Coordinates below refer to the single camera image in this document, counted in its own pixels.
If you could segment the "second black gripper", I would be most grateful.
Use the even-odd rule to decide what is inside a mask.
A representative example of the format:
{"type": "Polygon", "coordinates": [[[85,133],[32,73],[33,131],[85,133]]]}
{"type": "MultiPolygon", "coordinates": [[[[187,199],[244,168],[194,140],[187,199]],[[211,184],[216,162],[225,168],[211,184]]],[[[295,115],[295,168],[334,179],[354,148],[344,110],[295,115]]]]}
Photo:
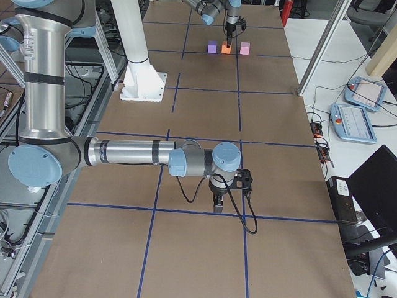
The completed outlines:
{"type": "Polygon", "coordinates": [[[209,181],[208,186],[213,193],[213,212],[222,213],[224,206],[223,196],[228,192],[227,188],[215,186],[211,181],[209,181]]]}

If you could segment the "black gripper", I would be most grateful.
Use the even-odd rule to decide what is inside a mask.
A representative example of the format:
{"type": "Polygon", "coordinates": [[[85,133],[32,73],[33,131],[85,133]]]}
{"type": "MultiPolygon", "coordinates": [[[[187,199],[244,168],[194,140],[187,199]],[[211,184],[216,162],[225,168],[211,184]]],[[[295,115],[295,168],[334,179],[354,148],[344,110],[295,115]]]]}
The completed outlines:
{"type": "Polygon", "coordinates": [[[226,46],[230,47],[233,42],[233,33],[236,31],[236,24],[226,22],[225,23],[225,30],[226,30],[226,46]]]}

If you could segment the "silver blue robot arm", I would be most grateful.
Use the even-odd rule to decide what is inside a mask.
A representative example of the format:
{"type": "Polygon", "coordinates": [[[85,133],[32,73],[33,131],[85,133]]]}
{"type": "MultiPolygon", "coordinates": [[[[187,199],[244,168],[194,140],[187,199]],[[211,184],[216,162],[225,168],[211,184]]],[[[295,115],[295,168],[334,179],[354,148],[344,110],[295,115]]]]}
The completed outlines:
{"type": "Polygon", "coordinates": [[[227,35],[232,36],[236,31],[239,21],[239,9],[241,7],[240,0],[188,0],[183,2],[190,6],[198,14],[206,25],[211,25],[218,15],[225,11],[225,30],[227,35]]]}

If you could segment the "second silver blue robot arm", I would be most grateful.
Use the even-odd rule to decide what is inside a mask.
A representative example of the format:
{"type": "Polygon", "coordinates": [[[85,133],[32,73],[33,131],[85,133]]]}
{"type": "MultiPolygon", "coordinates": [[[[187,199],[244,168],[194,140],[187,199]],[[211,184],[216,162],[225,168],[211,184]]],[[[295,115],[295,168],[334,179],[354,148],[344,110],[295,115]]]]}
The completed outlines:
{"type": "MultiPolygon", "coordinates": [[[[187,202],[192,203],[204,179],[209,179],[214,212],[221,213],[228,193],[239,189],[241,152],[222,142],[212,150],[194,140],[183,142],[99,140],[75,137],[65,128],[65,38],[76,26],[95,20],[95,1],[12,1],[24,31],[26,125],[19,145],[10,153],[13,177],[30,187],[47,187],[85,166],[98,164],[165,165],[177,177],[187,202]],[[194,198],[184,193],[179,177],[202,180],[194,198]]],[[[226,42],[231,45],[241,1],[185,1],[203,22],[212,24],[225,10],[226,42]]],[[[161,102],[166,73],[158,73],[149,60],[138,1],[111,1],[127,59],[120,99],[161,102]]]]}

